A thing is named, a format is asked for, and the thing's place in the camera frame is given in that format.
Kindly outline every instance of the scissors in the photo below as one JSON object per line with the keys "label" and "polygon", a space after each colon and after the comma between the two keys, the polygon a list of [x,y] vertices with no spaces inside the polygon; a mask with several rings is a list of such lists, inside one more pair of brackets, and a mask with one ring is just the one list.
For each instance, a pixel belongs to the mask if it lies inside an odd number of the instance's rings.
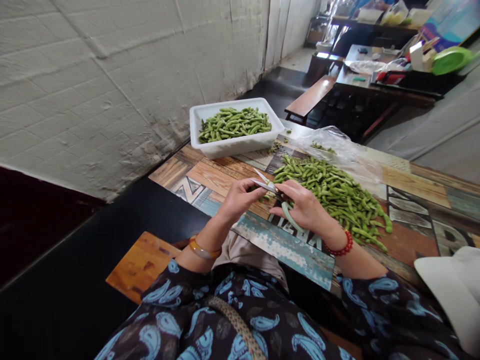
{"label": "scissors", "polygon": [[273,197],[280,201],[281,203],[281,208],[283,209],[283,213],[285,214],[286,219],[290,222],[290,224],[299,232],[299,233],[305,233],[305,230],[302,229],[294,220],[292,215],[290,215],[290,210],[293,210],[294,208],[282,198],[282,192],[278,190],[275,187],[275,184],[268,180],[265,176],[263,176],[256,168],[253,168],[258,176],[264,181],[257,181],[252,179],[252,181],[257,184],[259,187],[262,187],[264,189],[267,189],[269,192],[273,193]]}

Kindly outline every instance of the woman's right hand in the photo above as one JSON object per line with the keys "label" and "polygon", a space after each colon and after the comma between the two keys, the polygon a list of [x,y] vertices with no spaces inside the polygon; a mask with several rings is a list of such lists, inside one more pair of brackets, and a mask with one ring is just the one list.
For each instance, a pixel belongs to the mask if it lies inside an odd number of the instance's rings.
{"label": "woman's right hand", "polygon": [[[341,236],[343,230],[320,204],[315,195],[294,180],[275,184],[276,188],[291,198],[295,204],[290,215],[302,228],[313,231],[322,239]],[[285,218],[281,207],[273,207],[270,214]]]}

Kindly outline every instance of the green plastic lid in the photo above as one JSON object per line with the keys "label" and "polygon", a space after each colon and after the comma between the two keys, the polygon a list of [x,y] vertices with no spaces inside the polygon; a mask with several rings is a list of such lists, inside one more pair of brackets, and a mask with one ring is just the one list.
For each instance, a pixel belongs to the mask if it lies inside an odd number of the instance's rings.
{"label": "green plastic lid", "polygon": [[435,56],[431,72],[434,75],[452,73],[467,65],[471,58],[470,50],[460,46],[449,47]]}

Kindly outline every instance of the colorful wooden tabletop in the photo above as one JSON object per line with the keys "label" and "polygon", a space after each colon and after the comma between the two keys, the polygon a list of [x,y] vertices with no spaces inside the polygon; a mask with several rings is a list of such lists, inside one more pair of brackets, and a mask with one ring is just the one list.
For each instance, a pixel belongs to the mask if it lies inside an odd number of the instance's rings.
{"label": "colorful wooden tabletop", "polygon": [[[292,133],[279,135],[274,154],[260,150],[209,160],[190,145],[153,172],[149,178],[202,212],[213,216],[234,180],[267,178],[281,163],[280,156],[306,156],[285,137],[294,139],[312,130],[284,122]],[[382,181],[367,189],[379,200],[393,222],[393,232],[381,241],[388,254],[372,245],[366,249],[382,264],[420,290],[425,289],[414,269],[421,257],[451,256],[458,248],[480,248],[480,186],[425,168],[405,159],[362,146],[365,156],[379,163]],[[270,203],[254,203],[232,228],[279,261],[321,287],[340,295],[335,259],[315,234],[297,233],[284,219],[270,215]]]}

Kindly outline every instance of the woman's left hand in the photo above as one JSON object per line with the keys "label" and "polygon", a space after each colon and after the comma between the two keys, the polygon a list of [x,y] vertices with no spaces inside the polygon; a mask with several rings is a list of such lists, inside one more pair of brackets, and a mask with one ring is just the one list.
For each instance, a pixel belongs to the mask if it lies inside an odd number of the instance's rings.
{"label": "woman's left hand", "polygon": [[255,183],[249,178],[234,181],[216,215],[223,217],[227,222],[236,223],[250,205],[267,193],[263,187],[247,192],[249,187],[254,185]]}

